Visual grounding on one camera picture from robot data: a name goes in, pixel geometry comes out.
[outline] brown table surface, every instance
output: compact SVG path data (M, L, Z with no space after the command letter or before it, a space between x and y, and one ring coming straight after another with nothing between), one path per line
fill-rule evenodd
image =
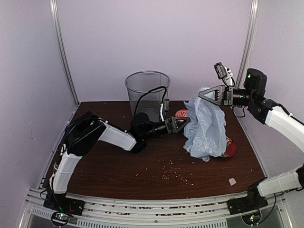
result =
M169 115L184 108L183 102L170 101ZM264 174L231 109L222 109L226 114L227 136L237 145L235 156L211 157L209 162L192 158L183 149L186 138L182 132L152 139L139 154L97 142L78 163L68 192L115 199L169 200L246 191ZM128 102L82 102L74 118L87 111L94 111L123 129L129 128L132 119ZM237 183L231 186L230 178Z

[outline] white wall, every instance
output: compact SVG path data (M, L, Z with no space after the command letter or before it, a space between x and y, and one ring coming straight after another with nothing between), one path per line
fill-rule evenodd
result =
M250 0L61 0L64 44L80 101L127 100L125 78L158 70L169 98L219 83L213 65L239 69Z
M49 1L0 5L0 227L14 228L74 103Z
M263 0L249 67L268 76L266 97L304 121L304 1ZM285 137L249 113L242 119L268 177L304 163L304 154ZM304 224L304 192L287 194L296 227Z

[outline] clear plastic bag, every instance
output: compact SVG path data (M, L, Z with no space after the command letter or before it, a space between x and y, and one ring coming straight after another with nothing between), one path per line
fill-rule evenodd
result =
M199 92L209 89L202 87ZM209 156L219 157L226 151L226 121L225 114L220 107L198 97L198 92L188 103L187 117L191 122L184 128L184 135L188 138L184 149L192 157L201 158L208 162Z

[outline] transparent trash can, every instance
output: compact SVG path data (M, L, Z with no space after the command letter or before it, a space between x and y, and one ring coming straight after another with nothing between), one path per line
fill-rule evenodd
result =
M128 89L133 116L139 112L144 112L148 114L151 121L157 122L160 116L162 98L163 96L164 98L168 97L170 82L169 76L162 72L152 70L139 71L128 76L124 83ZM164 88L160 88L147 94L149 90L160 86L166 87L166 93Z

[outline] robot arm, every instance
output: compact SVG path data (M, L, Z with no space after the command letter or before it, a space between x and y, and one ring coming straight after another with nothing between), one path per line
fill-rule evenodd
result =
M247 106L248 111L259 122L279 131L304 153L303 123L295 119L281 104L264 98L266 81L267 77L261 71L248 69L244 81L245 89L220 85L200 92L199 97L220 106ZM213 93L214 99L206 97L209 93ZM266 196L301 190L303 187L304 166L301 166L250 186L247 197L229 200L230 214L267 206Z
M116 145L131 153L139 153L152 138L177 133L189 121L187 117L167 117L163 121L152 122L147 114L139 113L133 118L131 128L124 131L95 113L87 112L72 122L66 128L60 161L54 165L54 172L46 189L44 207L58 211L52 222L60 224L61 219L66 218L60 217L62 213L68 216L82 214L84 202L66 198L67 185L78 162L91 151L97 141Z

